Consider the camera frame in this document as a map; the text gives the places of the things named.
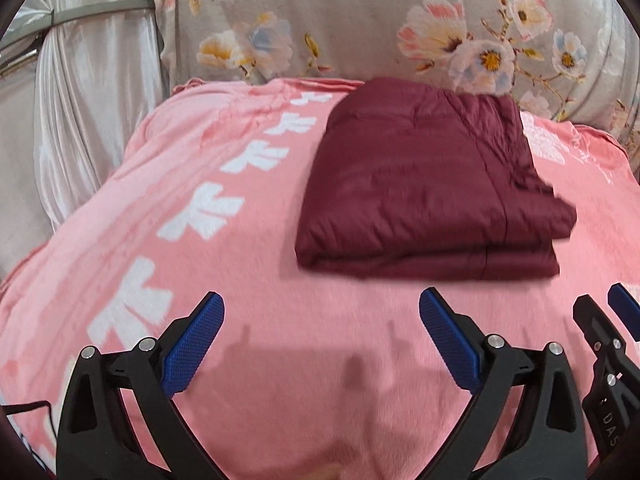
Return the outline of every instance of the white printed character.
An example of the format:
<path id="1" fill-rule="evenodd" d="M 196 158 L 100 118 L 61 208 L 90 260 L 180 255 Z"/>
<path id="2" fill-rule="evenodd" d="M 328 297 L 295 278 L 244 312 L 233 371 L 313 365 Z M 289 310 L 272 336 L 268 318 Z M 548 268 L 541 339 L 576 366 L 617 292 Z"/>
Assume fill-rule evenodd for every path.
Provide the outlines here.
<path id="1" fill-rule="evenodd" d="M 545 128 L 536 126 L 533 115 L 520 112 L 520 117 L 522 118 L 523 133 L 529 141 L 531 153 L 539 158 L 564 164 L 564 156 L 561 151 L 569 153 L 569 148 L 562 143 L 558 136 Z"/>
<path id="2" fill-rule="evenodd" d="M 612 173 L 610 171 L 603 170 L 601 165 L 598 163 L 598 160 L 593 155 L 591 155 L 591 152 L 589 151 L 589 146 L 591 143 L 589 138 L 581 134 L 574 126 L 572 126 L 571 130 L 571 144 L 579 154 L 579 156 L 572 154 L 572 157 L 581 164 L 584 164 L 585 162 L 593 164 L 596 168 L 598 168 L 602 176 L 606 179 L 607 183 L 613 184 Z"/>
<path id="3" fill-rule="evenodd" d="M 284 112 L 280 118 L 280 124 L 265 130 L 264 133 L 267 135 L 282 135 L 284 132 L 306 134 L 317 120 L 316 117 L 300 117 L 300 114 Z"/>
<path id="4" fill-rule="evenodd" d="M 131 350 L 148 328 L 142 322 L 156 326 L 169 312 L 173 294 L 170 290 L 150 288 L 145 283 L 156 270 L 156 264 L 139 256 L 129 267 L 113 299 L 87 327 L 91 343 L 100 346 L 114 331 L 125 350 Z"/>
<path id="5" fill-rule="evenodd" d="M 270 148 L 266 140 L 252 140 L 244 153 L 226 163 L 220 171 L 229 174 L 241 173 L 247 166 L 255 166 L 263 171 L 275 168 L 289 153 L 288 148 Z"/>
<path id="6" fill-rule="evenodd" d="M 189 205 L 158 231 L 158 237 L 178 241 L 187 226 L 191 226 L 204 240 L 209 240 L 226 225 L 226 218 L 236 216 L 244 198 L 218 197 L 223 186 L 205 182 L 196 189 Z"/>
<path id="7" fill-rule="evenodd" d="M 326 94 L 322 92 L 302 92 L 302 97 L 298 99 L 292 99 L 289 102 L 294 106 L 304 106 L 308 105 L 309 101 L 313 101 L 316 103 L 325 103 L 327 101 L 330 101 L 333 97 L 333 94 Z"/>

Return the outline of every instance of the bed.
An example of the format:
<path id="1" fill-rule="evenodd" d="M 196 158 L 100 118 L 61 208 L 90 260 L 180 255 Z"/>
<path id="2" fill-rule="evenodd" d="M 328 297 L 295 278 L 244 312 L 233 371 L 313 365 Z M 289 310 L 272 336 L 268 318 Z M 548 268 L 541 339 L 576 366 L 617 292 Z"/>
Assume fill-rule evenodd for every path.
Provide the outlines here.
<path id="1" fill-rule="evenodd" d="M 458 312 L 513 345 L 561 342 L 581 394 L 588 390 L 593 358 L 571 320 L 575 298 L 590 294 L 604 306 L 617 282 L 640 298 L 640 187 L 628 142 L 638 107 L 639 53 L 622 10 L 614 0 L 596 0 L 602 22 L 594 27 L 592 14 L 558 16 L 552 6 L 560 0 L 534 0 L 543 22 L 549 18 L 542 10 L 555 13 L 553 27 L 545 22 L 545 32 L 530 30 L 524 40 L 510 23 L 514 41 L 525 42 L 515 84 L 483 83 L 495 93 L 513 93 L 538 173 L 576 206 L 571 239 L 554 245 L 560 275 L 432 283 L 299 270 L 293 243 L 306 177 L 330 111 L 360 79 L 395 75 L 487 90 L 480 78 L 476 85 L 456 82 L 449 58 L 426 57 L 436 55 L 428 52 L 429 41 L 416 41 L 413 18 L 429 21 L 442 12 L 462 30 L 464 6 L 465 43 L 493 41 L 491 31 L 501 34 L 500 22 L 511 14 L 500 12 L 503 0 L 393 0 L 386 14 L 380 12 L 388 0 L 377 6 L 349 0 L 364 2 L 354 15 L 369 20 L 351 32 L 366 46 L 356 48 L 340 40 L 348 37 L 349 20 L 337 13 L 319 19 L 328 0 L 305 1 L 309 7 L 298 0 L 156 0 L 174 95 L 140 123 L 123 164 L 91 200 L 2 284 L 0 388 L 8 402 L 49 399 L 57 421 L 83 346 L 132 348 L 215 290 L 226 304 L 224 327 L 176 403 L 230 478 L 291 480 L 319 470 L 329 471 L 328 478 L 415 477 L 468 401 L 420 323 L 418 298 L 434 284 Z M 593 0 L 580 1 L 587 7 Z M 504 7 L 515 4 L 506 0 Z M 422 10 L 411 13 L 416 6 Z M 266 13 L 251 25 L 258 8 Z M 378 43 L 365 36 L 377 25 L 388 28 Z M 263 33 L 277 55 L 243 58 L 228 30 L 253 38 L 254 53 L 264 46 Z M 297 38 L 295 48 L 287 31 Z M 585 59 L 576 37 L 590 53 Z M 583 72 L 552 72 L 558 53 L 560 62 L 572 54 Z M 498 72 L 510 70 L 501 65 Z M 545 85 L 536 78 L 553 80 Z M 591 126 L 574 125 L 580 122 Z M 161 463 L 141 417 L 133 419 L 145 450 Z M 46 415 L 15 421 L 53 468 L 55 439 Z M 484 460 L 495 456 L 502 436 L 495 435 Z"/>

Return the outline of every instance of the yellow flower center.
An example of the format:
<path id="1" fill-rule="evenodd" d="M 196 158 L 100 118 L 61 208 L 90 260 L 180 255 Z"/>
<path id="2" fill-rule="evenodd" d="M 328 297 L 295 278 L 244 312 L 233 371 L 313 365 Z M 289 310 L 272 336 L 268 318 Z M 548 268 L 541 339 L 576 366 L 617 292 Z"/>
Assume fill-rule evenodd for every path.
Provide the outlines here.
<path id="1" fill-rule="evenodd" d="M 203 54 L 206 54 L 207 56 L 215 56 L 225 61 L 231 59 L 231 51 L 232 50 L 230 48 L 225 48 L 217 42 L 207 43 L 202 47 Z"/>
<path id="2" fill-rule="evenodd" d="M 562 54 L 561 61 L 562 61 L 562 65 L 564 65 L 566 68 L 573 68 L 575 66 L 575 58 L 568 52 L 565 52 L 564 54 Z"/>
<path id="3" fill-rule="evenodd" d="M 495 50 L 485 50 L 480 54 L 480 62 L 489 72 L 498 72 L 502 62 L 502 56 Z"/>
<path id="4" fill-rule="evenodd" d="M 269 12 L 263 12 L 262 14 L 258 15 L 258 19 L 256 20 L 257 24 L 260 25 L 262 23 L 267 23 L 269 21 L 271 17 L 271 13 Z"/>

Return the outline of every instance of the black cable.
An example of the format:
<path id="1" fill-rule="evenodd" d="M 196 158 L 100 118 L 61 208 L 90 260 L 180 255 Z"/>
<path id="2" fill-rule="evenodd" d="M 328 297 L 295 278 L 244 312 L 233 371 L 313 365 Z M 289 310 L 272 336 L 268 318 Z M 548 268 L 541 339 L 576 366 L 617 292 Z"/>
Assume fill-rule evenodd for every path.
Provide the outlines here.
<path id="1" fill-rule="evenodd" d="M 37 402 L 30 402 L 28 404 L 8 404 L 7 406 L 0 406 L 0 408 L 4 410 L 5 415 L 15 415 L 16 413 L 32 412 L 33 410 L 44 408 L 45 406 L 47 407 L 47 411 L 49 412 L 49 425 L 51 426 L 53 437 L 56 439 L 56 441 L 58 441 L 56 427 L 53 424 L 53 410 L 51 407 L 51 403 L 48 400 L 39 400 Z"/>

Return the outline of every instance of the white satin curtain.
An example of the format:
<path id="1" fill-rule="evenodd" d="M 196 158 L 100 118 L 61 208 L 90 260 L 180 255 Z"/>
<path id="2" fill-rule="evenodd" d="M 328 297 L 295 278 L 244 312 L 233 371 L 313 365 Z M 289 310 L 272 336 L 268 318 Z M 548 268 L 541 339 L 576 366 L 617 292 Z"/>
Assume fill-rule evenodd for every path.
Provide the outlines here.
<path id="1" fill-rule="evenodd" d="M 27 0 L 14 22 L 109 1 L 118 0 Z M 36 69 L 34 170 L 54 230 L 121 164 L 133 130 L 162 100 L 160 74 L 152 10 L 85 18 L 47 34 Z"/>
<path id="2" fill-rule="evenodd" d="M 52 235 L 33 172 L 35 63 L 0 80 L 0 281 Z"/>

